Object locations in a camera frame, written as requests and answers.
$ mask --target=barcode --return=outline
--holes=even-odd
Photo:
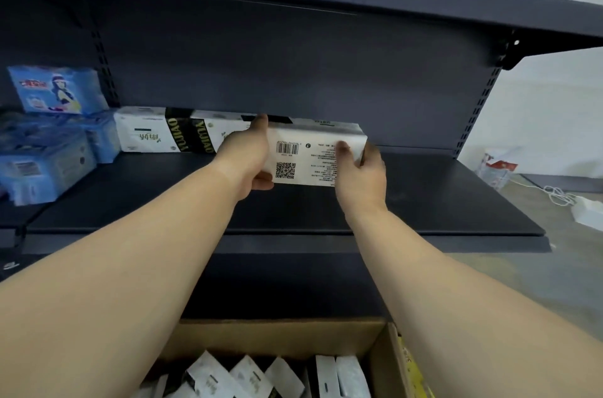
[[[299,143],[286,143],[279,141],[276,143],[276,151],[279,154],[296,154],[299,152]]]
[[[35,162],[15,163],[16,171],[23,177],[41,175],[40,167]]]
[[[276,179],[294,179],[296,176],[295,163],[276,162]]]

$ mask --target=cartoon figure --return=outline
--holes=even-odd
[[[52,76],[52,93],[54,93],[57,100],[63,105],[63,107],[51,107],[49,108],[50,110],[66,110],[76,113],[81,112],[81,105],[79,104],[79,101],[77,101],[73,94],[67,90],[67,81],[65,81],[65,78],[60,74],[55,74]]]

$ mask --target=white cable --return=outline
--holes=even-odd
[[[551,203],[556,204],[557,206],[573,206],[574,204],[576,204],[576,195],[571,194],[571,193],[565,193],[559,187],[545,185],[545,187],[541,189],[540,187],[535,186],[535,185],[525,185],[525,184],[521,184],[512,179],[509,179],[509,180],[511,182],[515,182],[517,185],[521,185],[523,187],[527,187],[530,189],[542,190],[544,193],[546,193],[549,196]],[[562,203],[557,203],[555,201],[555,199],[560,200]]]

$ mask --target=floor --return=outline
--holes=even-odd
[[[532,186],[521,176],[513,180]],[[603,341],[603,232],[573,221],[536,188],[509,182],[501,194],[546,230],[553,252],[450,254],[515,288]],[[579,194],[603,202],[603,194]]]

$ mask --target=wall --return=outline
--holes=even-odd
[[[517,145],[520,173],[603,177],[603,48],[529,57],[501,73],[459,160],[475,169],[486,147]]]

